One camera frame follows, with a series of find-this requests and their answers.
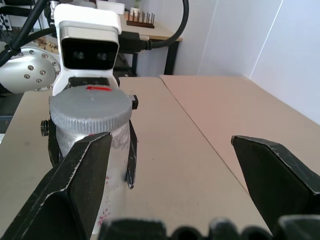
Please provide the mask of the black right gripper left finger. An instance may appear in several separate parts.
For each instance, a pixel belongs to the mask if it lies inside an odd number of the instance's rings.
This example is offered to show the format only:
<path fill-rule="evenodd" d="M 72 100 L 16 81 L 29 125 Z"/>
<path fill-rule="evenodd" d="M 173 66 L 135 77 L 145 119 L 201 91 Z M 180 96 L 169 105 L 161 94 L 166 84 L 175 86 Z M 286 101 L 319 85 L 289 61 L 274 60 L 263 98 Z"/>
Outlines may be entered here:
<path fill-rule="evenodd" d="M 42 178 L 0 240 L 90 240 L 111 143 L 107 132 L 76 142 Z"/>

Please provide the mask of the tan table with black legs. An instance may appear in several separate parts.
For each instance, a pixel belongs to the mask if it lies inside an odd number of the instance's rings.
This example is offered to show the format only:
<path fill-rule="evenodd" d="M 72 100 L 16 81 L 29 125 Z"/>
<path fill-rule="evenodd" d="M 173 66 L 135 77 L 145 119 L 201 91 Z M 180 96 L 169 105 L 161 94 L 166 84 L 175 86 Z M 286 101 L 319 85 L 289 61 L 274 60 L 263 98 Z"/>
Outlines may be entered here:
<path fill-rule="evenodd" d="M 120 15 L 121 27 L 124 32 L 138 34 L 139 38 L 143 41 L 151 40 L 154 42 L 160 42 L 167 40 L 173 35 L 167 28 L 162 26 L 160 23 L 155 23 L 154 28 L 145 28 L 140 26 L 127 25 L 127 20 L 129 19 L 129 13 L 125 12 L 124 15 Z M 168 52 L 166 55 L 164 75 L 173 75 L 174 68 L 176 65 L 176 59 L 178 54 L 178 49 L 180 42 L 183 39 L 179 37 L 175 43 L 168 47 Z"/>

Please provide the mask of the dark wooden peg rack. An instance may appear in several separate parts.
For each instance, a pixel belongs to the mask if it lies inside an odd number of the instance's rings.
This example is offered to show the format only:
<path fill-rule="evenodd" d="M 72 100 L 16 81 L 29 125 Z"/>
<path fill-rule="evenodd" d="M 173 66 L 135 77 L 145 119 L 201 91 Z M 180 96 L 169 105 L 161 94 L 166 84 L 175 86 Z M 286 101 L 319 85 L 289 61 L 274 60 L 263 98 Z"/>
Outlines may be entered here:
<path fill-rule="evenodd" d="M 149 12 L 132 12 L 128 15 L 126 24 L 128 26 L 154 29 L 155 14 Z"/>

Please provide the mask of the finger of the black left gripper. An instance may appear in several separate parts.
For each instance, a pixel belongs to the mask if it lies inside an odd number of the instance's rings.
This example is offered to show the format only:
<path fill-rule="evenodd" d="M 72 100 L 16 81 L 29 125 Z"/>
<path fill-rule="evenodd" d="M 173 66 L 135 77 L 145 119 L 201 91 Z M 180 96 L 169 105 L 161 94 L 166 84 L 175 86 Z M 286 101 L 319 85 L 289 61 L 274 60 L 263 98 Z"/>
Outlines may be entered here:
<path fill-rule="evenodd" d="M 57 140 L 56 125 L 52 121 L 49 122 L 48 130 L 48 154 L 53 167 L 63 159 Z"/>
<path fill-rule="evenodd" d="M 126 182 L 128 188 L 133 189 L 136 179 L 138 139 L 131 121 L 129 121 L 129 131 L 130 144 L 127 162 Z"/>

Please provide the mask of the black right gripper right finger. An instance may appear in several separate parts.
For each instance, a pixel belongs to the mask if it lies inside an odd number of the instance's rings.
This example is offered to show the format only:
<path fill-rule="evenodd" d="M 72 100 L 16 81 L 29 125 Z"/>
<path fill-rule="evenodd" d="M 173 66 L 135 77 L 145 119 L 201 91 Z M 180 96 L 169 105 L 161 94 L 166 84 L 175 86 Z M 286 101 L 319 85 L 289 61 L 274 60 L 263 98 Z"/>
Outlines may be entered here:
<path fill-rule="evenodd" d="M 249 195 L 269 230 L 280 217 L 320 215 L 320 175 L 280 143 L 231 138 Z"/>

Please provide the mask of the silver metal jar with lid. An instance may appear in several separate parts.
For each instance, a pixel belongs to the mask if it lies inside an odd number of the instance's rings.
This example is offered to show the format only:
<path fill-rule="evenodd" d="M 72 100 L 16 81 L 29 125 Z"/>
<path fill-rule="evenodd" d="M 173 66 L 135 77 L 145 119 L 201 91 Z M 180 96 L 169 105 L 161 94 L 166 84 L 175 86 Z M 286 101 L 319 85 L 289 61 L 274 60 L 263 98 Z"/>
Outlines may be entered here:
<path fill-rule="evenodd" d="M 108 128 L 64 128 L 56 127 L 56 139 L 63 156 L 71 150 L 75 142 L 84 137 L 109 131 Z M 111 129 L 111 147 L 107 171 L 104 175 L 104 191 L 92 233 L 98 234 L 104 220 L 119 217 L 125 208 L 127 193 L 126 175 L 130 151 L 130 127 L 125 123 Z"/>

